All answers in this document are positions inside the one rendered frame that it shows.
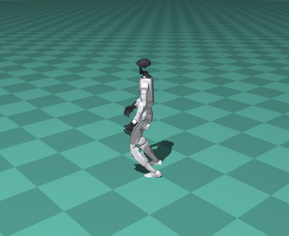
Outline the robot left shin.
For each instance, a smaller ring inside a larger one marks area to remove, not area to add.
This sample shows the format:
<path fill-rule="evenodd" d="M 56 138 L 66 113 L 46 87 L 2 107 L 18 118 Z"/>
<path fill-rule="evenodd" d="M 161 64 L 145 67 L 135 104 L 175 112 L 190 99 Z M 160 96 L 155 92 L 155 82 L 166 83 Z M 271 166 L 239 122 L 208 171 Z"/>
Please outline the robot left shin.
<path fill-rule="evenodd" d="M 131 150 L 130 155 L 142 166 L 144 166 L 147 170 L 149 170 L 152 174 L 156 173 L 155 169 L 152 167 L 152 165 L 149 163 L 146 156 L 143 154 L 143 152 L 139 152 L 136 148 L 133 148 Z"/>

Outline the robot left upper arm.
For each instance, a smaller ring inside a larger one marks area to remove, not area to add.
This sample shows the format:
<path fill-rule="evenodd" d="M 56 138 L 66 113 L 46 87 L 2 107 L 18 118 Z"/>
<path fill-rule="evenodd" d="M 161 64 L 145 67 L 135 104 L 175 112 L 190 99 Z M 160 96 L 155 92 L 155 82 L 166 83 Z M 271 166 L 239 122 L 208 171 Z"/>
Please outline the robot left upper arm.
<path fill-rule="evenodd" d="M 148 84 L 148 81 L 143 81 L 141 83 L 141 86 L 140 86 L 140 89 L 141 89 L 141 103 L 143 103 L 144 108 L 146 108 L 146 105 L 147 105 L 147 93 L 148 93 L 148 89 L 149 89 L 149 84 Z"/>

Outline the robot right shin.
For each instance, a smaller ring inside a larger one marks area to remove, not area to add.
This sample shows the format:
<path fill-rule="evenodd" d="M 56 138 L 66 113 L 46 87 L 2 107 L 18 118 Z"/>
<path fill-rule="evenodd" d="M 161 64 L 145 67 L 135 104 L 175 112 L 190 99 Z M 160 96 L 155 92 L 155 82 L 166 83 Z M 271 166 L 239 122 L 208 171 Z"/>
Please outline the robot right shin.
<path fill-rule="evenodd" d="M 138 144 L 138 143 L 137 143 Z M 148 143 L 148 141 L 146 140 L 145 143 L 143 145 L 139 145 L 138 146 L 143 150 L 143 152 L 145 154 L 147 154 L 154 162 L 158 162 L 158 158 L 156 157 L 156 155 L 153 152 L 152 147 L 150 146 L 150 144 Z"/>

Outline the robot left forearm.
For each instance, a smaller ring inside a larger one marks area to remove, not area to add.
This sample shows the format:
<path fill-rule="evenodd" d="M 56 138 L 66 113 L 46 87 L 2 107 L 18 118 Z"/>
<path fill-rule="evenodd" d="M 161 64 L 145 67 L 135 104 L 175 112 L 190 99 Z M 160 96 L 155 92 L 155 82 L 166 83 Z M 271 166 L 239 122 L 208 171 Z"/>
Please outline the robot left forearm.
<path fill-rule="evenodd" d="M 140 121 L 142 114 L 144 113 L 143 107 L 144 107 L 143 103 L 138 104 L 137 113 L 136 113 L 136 116 L 134 117 L 134 119 L 132 120 L 132 124 L 135 125 L 138 121 Z"/>

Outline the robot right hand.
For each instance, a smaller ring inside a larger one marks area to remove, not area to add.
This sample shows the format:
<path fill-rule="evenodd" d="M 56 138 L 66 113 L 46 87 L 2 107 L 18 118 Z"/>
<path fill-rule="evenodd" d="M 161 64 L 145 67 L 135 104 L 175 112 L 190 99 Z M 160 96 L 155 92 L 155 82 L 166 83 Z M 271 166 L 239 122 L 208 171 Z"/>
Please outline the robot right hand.
<path fill-rule="evenodd" d="M 125 107 L 125 109 L 126 109 L 126 110 L 124 111 L 125 116 L 128 116 L 128 117 L 129 117 L 130 113 L 134 110 L 134 108 L 136 108 L 136 107 L 134 106 L 136 103 L 137 103 L 137 102 L 135 101 L 132 105 Z"/>

